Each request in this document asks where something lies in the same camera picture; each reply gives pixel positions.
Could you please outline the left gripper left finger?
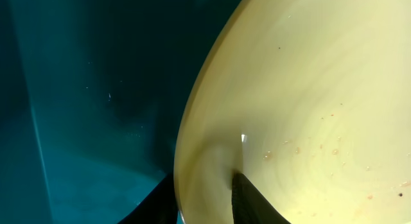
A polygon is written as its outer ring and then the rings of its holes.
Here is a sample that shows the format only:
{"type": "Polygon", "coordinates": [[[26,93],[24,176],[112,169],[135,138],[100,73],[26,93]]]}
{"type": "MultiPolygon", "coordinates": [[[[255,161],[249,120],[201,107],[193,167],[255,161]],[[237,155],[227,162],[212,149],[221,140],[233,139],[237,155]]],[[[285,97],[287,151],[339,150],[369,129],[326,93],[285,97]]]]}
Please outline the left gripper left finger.
{"type": "Polygon", "coordinates": [[[173,174],[168,174],[146,198],[118,224],[177,224],[173,174]]]}

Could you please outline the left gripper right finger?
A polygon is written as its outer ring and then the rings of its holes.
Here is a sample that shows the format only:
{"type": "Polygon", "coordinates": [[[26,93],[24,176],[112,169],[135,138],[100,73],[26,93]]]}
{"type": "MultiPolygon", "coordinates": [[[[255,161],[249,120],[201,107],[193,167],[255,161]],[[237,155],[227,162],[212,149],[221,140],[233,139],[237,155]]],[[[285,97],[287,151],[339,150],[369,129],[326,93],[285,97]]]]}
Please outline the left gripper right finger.
{"type": "Polygon", "coordinates": [[[234,224],[290,224],[243,173],[233,175],[231,203],[234,224]]]}

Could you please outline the yellow-green plate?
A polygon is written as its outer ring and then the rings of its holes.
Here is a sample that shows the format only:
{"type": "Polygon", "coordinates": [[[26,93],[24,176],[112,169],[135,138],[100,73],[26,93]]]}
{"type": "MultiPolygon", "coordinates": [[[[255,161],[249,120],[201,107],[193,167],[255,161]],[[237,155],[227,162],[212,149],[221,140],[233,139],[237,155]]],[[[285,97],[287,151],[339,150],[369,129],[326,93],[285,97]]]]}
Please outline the yellow-green plate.
{"type": "Polygon", "coordinates": [[[241,171],[290,223],[410,222],[410,0],[241,0],[188,99],[184,223],[241,171]]]}

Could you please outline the blue plastic tray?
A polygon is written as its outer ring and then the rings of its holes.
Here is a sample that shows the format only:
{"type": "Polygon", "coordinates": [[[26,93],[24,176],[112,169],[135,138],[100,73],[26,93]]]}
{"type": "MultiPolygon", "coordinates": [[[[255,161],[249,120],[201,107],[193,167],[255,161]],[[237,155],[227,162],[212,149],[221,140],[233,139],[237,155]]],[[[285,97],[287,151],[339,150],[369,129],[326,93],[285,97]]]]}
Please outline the blue plastic tray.
{"type": "Polygon", "coordinates": [[[1,222],[117,223],[241,0],[1,0],[1,222]]]}

